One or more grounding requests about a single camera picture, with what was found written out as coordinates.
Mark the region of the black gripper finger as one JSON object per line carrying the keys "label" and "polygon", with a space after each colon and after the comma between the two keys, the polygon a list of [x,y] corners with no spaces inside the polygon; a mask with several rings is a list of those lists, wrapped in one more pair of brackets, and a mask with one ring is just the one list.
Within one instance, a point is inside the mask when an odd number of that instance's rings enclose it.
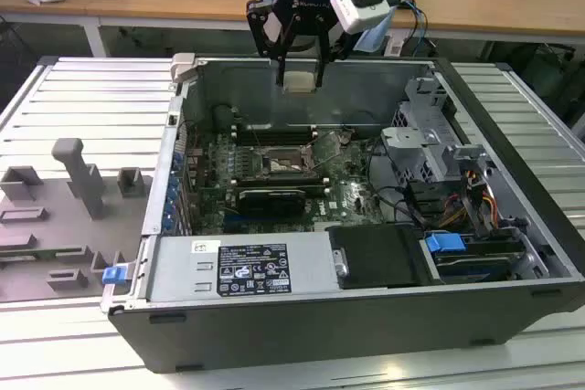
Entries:
{"label": "black gripper finger", "polygon": [[[297,14],[293,1],[249,1],[246,5],[246,17],[259,55],[278,62],[276,85],[279,87],[283,86],[287,54],[292,50],[293,41],[297,37]],[[270,15],[274,15],[281,26],[274,41],[270,40],[264,28]]]}
{"label": "black gripper finger", "polygon": [[361,32],[348,34],[343,31],[336,42],[330,46],[330,29],[331,27],[326,24],[322,16],[316,18],[317,62],[314,73],[316,88],[321,88],[323,85],[326,66],[334,61],[347,59],[362,36]]}

